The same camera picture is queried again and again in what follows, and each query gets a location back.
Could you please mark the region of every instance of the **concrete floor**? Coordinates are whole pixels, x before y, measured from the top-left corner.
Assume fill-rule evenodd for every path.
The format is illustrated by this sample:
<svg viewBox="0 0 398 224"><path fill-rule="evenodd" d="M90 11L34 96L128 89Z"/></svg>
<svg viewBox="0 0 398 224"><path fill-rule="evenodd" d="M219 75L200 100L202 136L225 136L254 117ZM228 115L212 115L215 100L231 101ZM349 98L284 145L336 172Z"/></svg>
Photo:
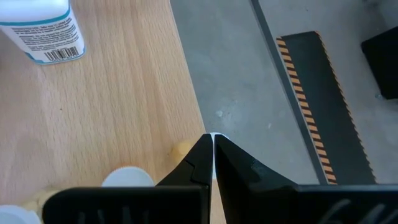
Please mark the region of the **concrete floor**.
<svg viewBox="0 0 398 224"><path fill-rule="evenodd" d="M371 166L398 182L398 106L378 100L359 47L386 30L360 0L261 0L274 37L321 33ZM207 131L228 135L265 165L300 184L318 180L257 26L249 0L172 0Z"/></svg>

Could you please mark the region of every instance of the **wooden table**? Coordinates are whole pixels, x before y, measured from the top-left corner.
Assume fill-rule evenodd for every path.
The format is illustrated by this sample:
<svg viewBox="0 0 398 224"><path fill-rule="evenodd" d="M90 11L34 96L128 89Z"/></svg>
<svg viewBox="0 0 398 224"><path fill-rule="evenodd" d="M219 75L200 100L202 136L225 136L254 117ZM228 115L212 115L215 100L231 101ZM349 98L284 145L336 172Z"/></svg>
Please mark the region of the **wooden table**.
<svg viewBox="0 0 398 224"><path fill-rule="evenodd" d="M72 4L79 60L36 65L0 34L0 204L98 186L121 166L158 182L172 145L205 132L168 0Z"/></svg>

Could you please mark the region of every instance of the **white bottle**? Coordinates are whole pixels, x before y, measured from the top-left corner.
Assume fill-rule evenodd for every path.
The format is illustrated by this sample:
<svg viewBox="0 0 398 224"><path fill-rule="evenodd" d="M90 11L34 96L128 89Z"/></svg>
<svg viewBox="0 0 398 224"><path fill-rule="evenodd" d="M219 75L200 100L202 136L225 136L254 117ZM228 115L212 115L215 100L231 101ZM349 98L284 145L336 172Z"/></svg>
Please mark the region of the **white bottle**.
<svg viewBox="0 0 398 224"><path fill-rule="evenodd" d="M0 0L0 29L38 64L85 53L69 0Z"/></svg>

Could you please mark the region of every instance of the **barcode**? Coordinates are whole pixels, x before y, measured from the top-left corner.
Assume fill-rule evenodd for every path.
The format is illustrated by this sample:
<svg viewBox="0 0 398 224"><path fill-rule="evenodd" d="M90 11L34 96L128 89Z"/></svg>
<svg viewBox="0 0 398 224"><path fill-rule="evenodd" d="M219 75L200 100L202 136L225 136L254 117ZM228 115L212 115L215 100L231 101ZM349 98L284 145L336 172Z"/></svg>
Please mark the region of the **barcode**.
<svg viewBox="0 0 398 224"><path fill-rule="evenodd" d="M76 47L71 47L46 52L44 53L44 55L53 62L57 60L64 60L76 57L77 55L79 55L79 52L77 51Z"/></svg>

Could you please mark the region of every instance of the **orange and black striped tape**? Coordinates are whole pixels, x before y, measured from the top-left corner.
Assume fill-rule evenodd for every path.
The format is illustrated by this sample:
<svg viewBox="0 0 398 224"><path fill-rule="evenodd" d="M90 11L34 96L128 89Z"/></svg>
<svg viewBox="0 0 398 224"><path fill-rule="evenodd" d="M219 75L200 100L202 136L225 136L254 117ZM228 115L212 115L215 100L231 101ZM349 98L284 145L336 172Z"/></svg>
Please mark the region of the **orange and black striped tape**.
<svg viewBox="0 0 398 224"><path fill-rule="evenodd" d="M349 109L348 104L347 104L347 101L346 101L346 98L344 97L343 90L341 89L340 83L339 83L339 81L338 81L338 79L337 79L335 69L333 68L333 66L332 66L332 64L331 64L330 57L329 57L328 52L326 51L325 44L323 43L322 37L321 37L321 35L319 34L319 32L317 32L317 31L315 31L315 32L318 34L319 39L321 40L323 50L325 51L326 57L327 57L327 59L328 59L328 61L329 61L329 66L330 66L331 71L332 71L332 73L333 73L333 75L334 75L334 77L335 77L335 80L336 80L336 82L337 82L337 86L338 86L338 88L339 88L339 90L340 90L340 94L341 94L341 96L343 97L343 101L344 101L344 104L345 104L346 109L347 109L347 111L348 111L348 115L349 115L349 117L351 118L351 122L352 122L352 124L353 124L353 126L354 126L354 130L355 130L356 135L357 135L357 137L358 137L358 139L359 139L359 143L360 143L360 145L361 145L361 147L362 147L362 150L363 150L363 152L364 152L364 154L365 154L365 158L366 158L366 160L368 161L369 168L370 168L370 170L371 170L371 172L372 172L373 178L374 178L374 180L375 180L376 183L377 183L377 179L376 179L376 176L374 175L373 168L370 166L371 163L370 163L370 161L369 161L369 157L368 157L368 155L366 154L365 147L363 146L362 140L361 140L361 138L359 137L359 133L358 133L358 130L356 129L353 116L351 115L351 110Z"/></svg>
<svg viewBox="0 0 398 224"><path fill-rule="evenodd" d="M289 50L286 47L285 41L282 38L277 38L277 44L279 47L279 51L284 60L287 73L289 74L290 82L293 86L295 95L297 97L297 101L300 105L301 112L305 118L305 122L307 124L308 131L311 134L311 139L313 142L313 146L318 154L319 160L322 164L322 170L325 174L325 177L329 184L337 184L336 176L333 173L333 169L331 167L330 161L328 159L328 155L326 154L326 150L322 143L321 136L318 132L318 128L316 122L312 116L310 105L307 102L305 97L304 89L300 83L299 75L297 74L292 58L289 55Z"/></svg>

